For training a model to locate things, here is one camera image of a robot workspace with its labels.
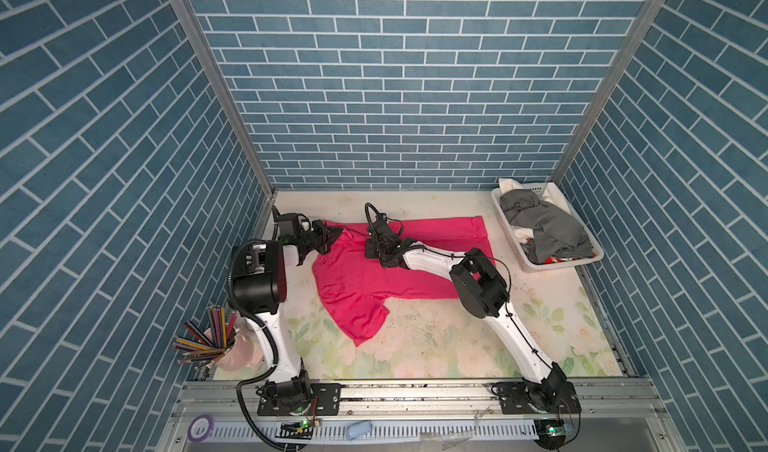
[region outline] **laundry basket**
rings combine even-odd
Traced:
[[[530,191],[535,192],[536,195],[541,197],[542,193],[544,192],[544,188],[547,186],[547,184],[533,183],[533,184],[522,184],[522,186],[523,188],[527,188]],[[518,262],[520,263],[520,268],[523,270],[523,272],[527,272],[530,274],[533,272],[554,270],[555,268],[576,267],[577,265],[591,264],[592,262],[602,260],[602,258],[605,256],[605,252],[603,251],[603,248],[598,243],[598,239],[594,237],[594,235],[592,234],[592,231],[589,229],[589,227],[586,226],[584,221],[581,220],[581,217],[576,213],[576,210],[574,210],[574,208],[571,206],[571,202],[569,202],[568,212],[571,214],[573,218],[578,220],[579,223],[584,226],[584,229],[587,232],[587,236],[589,237],[589,241],[592,244],[592,252],[594,252],[594,257],[579,258],[578,260],[557,262],[554,264],[544,264],[544,265],[534,264],[528,259],[528,255],[525,255],[525,251],[523,250],[522,244],[518,242],[517,239],[514,237],[514,233],[512,232],[512,226],[509,224],[509,222],[507,222],[507,218],[504,216],[504,211],[502,211],[502,206],[498,203],[498,199],[500,197],[502,197],[502,189],[494,188],[494,190],[491,192],[491,199],[494,205],[496,206],[496,217],[498,217],[498,221],[501,222],[502,228],[504,228],[504,233],[507,236],[507,240],[509,241],[509,244],[512,246],[514,255],[518,258]]]

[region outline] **light blue object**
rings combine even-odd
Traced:
[[[346,439],[347,440],[354,440],[361,435],[370,434],[371,430],[373,430],[373,426],[371,425],[370,420],[366,420],[365,422],[358,422],[357,424],[352,424],[348,428],[346,428]]]

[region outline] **gray clothing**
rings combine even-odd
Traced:
[[[593,257],[592,244],[582,224],[560,207],[539,200],[530,191],[508,191],[498,203],[511,225],[533,229],[533,246],[523,246],[537,265],[548,258]]]

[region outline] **pink cup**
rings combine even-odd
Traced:
[[[210,329],[206,330],[205,336],[211,338]],[[257,368],[263,360],[264,352],[261,351],[261,347],[236,331],[235,345],[226,352],[221,360],[216,362],[216,366],[227,372],[237,372],[248,365]]]

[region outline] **brick wallpaper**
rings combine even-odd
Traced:
[[[191,0],[277,188],[549,176],[643,0]]]
[[[768,449],[766,40],[766,0],[667,0],[564,181],[688,450]]]
[[[0,0],[0,450],[146,450],[263,194],[167,0]]]

